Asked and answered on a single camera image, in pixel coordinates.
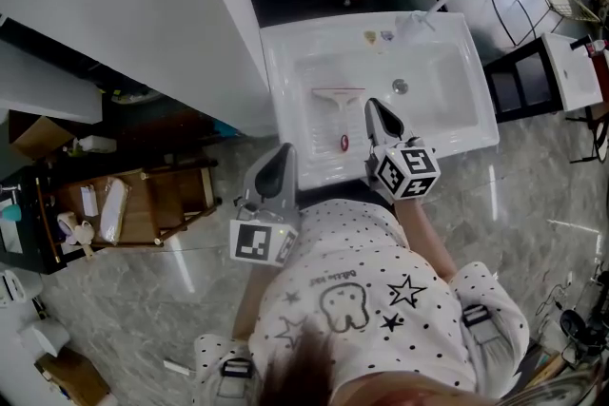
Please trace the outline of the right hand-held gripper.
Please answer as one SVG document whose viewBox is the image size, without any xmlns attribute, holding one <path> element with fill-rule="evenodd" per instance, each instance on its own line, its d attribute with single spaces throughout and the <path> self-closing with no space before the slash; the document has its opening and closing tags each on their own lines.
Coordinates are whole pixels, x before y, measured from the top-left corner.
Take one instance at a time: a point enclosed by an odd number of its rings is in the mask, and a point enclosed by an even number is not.
<svg viewBox="0 0 609 406">
<path fill-rule="evenodd" d="M 427 195 L 440 177 L 434 149 L 414 132 L 404 133 L 393 107 L 378 98 L 365 103 L 364 117 L 370 141 L 364 180 L 370 189 L 390 203 Z"/>
</svg>

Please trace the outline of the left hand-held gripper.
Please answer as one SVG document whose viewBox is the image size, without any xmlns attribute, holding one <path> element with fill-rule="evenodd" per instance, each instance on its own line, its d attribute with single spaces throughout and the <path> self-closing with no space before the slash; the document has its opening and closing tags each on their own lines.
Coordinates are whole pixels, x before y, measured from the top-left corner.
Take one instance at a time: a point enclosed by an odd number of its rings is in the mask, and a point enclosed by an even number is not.
<svg viewBox="0 0 609 406">
<path fill-rule="evenodd" d="M 297 243 L 301 213 L 295 200 L 298 156 L 284 143 L 265 153 L 246 172 L 243 196 L 235 201 L 229 251 L 235 261 L 283 267 Z"/>
</svg>

